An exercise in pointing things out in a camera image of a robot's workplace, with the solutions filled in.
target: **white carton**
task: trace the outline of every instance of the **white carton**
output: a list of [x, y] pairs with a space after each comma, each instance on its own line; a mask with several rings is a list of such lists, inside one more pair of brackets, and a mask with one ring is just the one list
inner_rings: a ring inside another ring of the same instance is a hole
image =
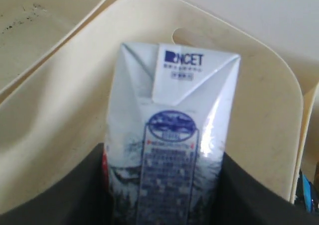
[[234, 53], [122, 44], [105, 143], [116, 220], [208, 221], [239, 64]]

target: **plastic container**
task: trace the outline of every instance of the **plastic container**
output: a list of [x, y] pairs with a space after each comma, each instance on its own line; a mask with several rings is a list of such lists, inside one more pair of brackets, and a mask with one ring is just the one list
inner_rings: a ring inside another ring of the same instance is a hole
[[118, 0], [0, 104], [0, 214], [45, 191], [104, 140], [123, 41], [175, 41], [241, 54], [226, 151], [289, 200], [303, 100], [287, 64], [261, 42], [181, 0]]
[[0, 0], [0, 102], [101, 1]]

